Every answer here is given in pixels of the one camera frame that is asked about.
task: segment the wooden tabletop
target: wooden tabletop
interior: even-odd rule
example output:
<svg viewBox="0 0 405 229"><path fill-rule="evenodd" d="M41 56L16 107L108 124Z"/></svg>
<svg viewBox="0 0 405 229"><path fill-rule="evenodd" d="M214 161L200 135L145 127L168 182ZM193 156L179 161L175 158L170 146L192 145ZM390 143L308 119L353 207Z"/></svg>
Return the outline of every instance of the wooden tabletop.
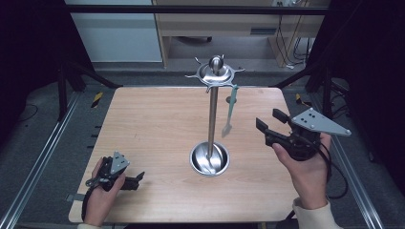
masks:
<svg viewBox="0 0 405 229"><path fill-rule="evenodd" d="M287 169L278 161L255 118L288 135L287 124L272 109L288 114L283 94L275 88L240 88L222 138L230 88L218 95L215 141L230 155L227 170L204 177L190 165L190 151L208 138L210 96L200 88L119 88L105 117L96 146L78 188L102 156L119 151L131 161L128 177L145 172L139 189L120 191L106 219L109 222L251 222L284 219L297 197ZM81 201L69 219L81 222Z"/></svg>

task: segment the metal rod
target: metal rod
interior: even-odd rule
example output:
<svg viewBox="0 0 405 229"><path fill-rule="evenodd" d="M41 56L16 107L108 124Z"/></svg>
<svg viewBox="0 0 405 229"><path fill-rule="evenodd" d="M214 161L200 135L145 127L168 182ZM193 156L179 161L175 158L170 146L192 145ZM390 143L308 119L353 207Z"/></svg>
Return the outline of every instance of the metal rod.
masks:
<svg viewBox="0 0 405 229"><path fill-rule="evenodd" d="M187 14L283 14L328 15L347 12L347 9L296 8L296 7L247 7L247 6L147 6L147 5L66 5L41 6L42 9L68 9L85 13L187 13Z"/></svg>
<svg viewBox="0 0 405 229"><path fill-rule="evenodd" d="M217 116L218 87L211 88L211 98L209 101L209 129L208 129L208 154L207 158L212 157L214 150L215 119Z"/></svg>

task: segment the sleeve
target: sleeve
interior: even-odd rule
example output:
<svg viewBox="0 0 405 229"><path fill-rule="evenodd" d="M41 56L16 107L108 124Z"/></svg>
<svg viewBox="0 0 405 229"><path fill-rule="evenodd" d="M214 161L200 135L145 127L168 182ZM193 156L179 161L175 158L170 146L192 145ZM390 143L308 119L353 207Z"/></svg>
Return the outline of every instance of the sleeve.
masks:
<svg viewBox="0 0 405 229"><path fill-rule="evenodd" d="M297 216L300 229L342 229L334 221L329 202L325 207L307 210L300 206L300 199L297 198L293 201L292 209Z"/></svg>
<svg viewBox="0 0 405 229"><path fill-rule="evenodd" d="M101 227L96 227L96 226L88 225L85 223L80 223L80 224L78 224L77 229L101 229Z"/></svg>

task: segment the round metal base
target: round metal base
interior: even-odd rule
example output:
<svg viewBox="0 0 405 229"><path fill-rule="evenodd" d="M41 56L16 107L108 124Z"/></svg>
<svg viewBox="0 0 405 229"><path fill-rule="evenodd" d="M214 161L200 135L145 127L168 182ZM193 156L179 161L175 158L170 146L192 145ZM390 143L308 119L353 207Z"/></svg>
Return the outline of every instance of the round metal base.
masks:
<svg viewBox="0 0 405 229"><path fill-rule="evenodd" d="M190 164L201 175L218 176L229 166L229 152L224 145L214 142L212 157L208 158L208 142L204 141L191 150Z"/></svg>

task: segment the wall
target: wall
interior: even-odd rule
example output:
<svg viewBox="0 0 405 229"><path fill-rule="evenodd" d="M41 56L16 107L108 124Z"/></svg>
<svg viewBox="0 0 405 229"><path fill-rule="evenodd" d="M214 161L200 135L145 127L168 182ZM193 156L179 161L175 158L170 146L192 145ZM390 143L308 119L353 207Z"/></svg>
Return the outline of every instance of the wall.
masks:
<svg viewBox="0 0 405 229"><path fill-rule="evenodd" d="M65 0L67 5L151 5L150 0ZM72 13L92 62L161 62L153 14Z"/></svg>

